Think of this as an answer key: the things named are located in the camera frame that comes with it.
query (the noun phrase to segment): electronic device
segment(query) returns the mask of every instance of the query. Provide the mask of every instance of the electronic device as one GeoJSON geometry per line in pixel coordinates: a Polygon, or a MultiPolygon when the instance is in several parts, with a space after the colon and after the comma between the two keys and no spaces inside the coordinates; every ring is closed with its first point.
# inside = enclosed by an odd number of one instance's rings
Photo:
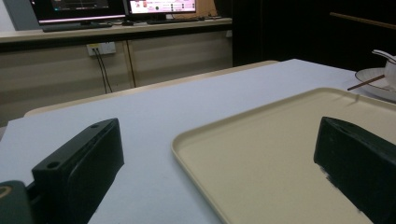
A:
{"type": "Polygon", "coordinates": [[[127,0],[127,8],[130,20],[160,21],[166,15],[195,13],[196,0],[127,0]]]}
{"type": "Polygon", "coordinates": [[[40,26],[69,24],[65,30],[109,27],[100,22],[125,18],[124,0],[30,0],[30,4],[40,26]]]}
{"type": "Polygon", "coordinates": [[[94,123],[35,166],[29,186],[0,183],[0,222],[86,224],[123,164],[119,121],[94,123]]]}

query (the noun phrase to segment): television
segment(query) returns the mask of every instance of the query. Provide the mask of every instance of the television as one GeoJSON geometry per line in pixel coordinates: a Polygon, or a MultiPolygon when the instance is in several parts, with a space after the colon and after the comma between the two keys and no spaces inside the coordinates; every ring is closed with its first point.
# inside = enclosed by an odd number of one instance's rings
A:
{"type": "Polygon", "coordinates": [[[109,27],[111,24],[101,22],[125,18],[124,0],[30,0],[30,3],[40,26],[70,24],[43,28],[44,32],[109,27]]]}
{"type": "Polygon", "coordinates": [[[196,13],[196,0],[127,0],[128,18],[164,20],[166,15],[196,13]]]}

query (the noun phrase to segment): monitor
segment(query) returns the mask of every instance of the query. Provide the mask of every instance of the monitor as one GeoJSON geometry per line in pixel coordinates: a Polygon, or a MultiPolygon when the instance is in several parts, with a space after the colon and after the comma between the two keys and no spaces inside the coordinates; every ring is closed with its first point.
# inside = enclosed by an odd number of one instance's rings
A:
{"type": "Polygon", "coordinates": [[[91,28],[95,22],[125,18],[124,0],[30,0],[38,24],[79,23],[91,28]]]}
{"type": "Polygon", "coordinates": [[[195,13],[196,0],[127,0],[130,18],[164,18],[166,14],[195,13]]]}

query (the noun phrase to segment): wall socket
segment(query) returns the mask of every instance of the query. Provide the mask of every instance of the wall socket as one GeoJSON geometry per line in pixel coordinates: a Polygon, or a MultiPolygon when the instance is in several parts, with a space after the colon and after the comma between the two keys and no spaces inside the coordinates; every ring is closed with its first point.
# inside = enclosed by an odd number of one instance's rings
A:
{"type": "Polygon", "coordinates": [[[98,49],[99,54],[116,53],[116,44],[114,42],[105,42],[87,45],[88,54],[90,56],[95,56],[94,49],[98,49]]]}

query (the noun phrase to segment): plastic tray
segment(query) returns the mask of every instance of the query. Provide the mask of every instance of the plastic tray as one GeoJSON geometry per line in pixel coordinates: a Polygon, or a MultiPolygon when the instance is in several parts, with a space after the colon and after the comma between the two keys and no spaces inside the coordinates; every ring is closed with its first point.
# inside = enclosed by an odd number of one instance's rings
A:
{"type": "Polygon", "coordinates": [[[313,162],[323,116],[396,143],[396,105],[317,89],[182,133],[173,153],[225,223],[372,223],[313,162]]]}

